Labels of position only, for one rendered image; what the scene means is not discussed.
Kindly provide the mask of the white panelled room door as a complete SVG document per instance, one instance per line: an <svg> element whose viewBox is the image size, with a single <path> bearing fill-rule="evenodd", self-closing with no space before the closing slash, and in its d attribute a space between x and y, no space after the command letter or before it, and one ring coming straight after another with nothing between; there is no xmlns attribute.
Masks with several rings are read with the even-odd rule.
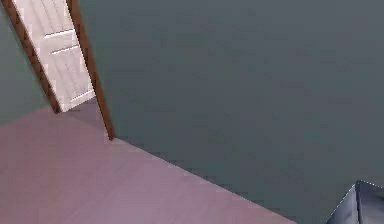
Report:
<svg viewBox="0 0 384 224"><path fill-rule="evenodd" d="M54 113L97 101L114 129L80 13L79 0L0 0Z"/></svg>

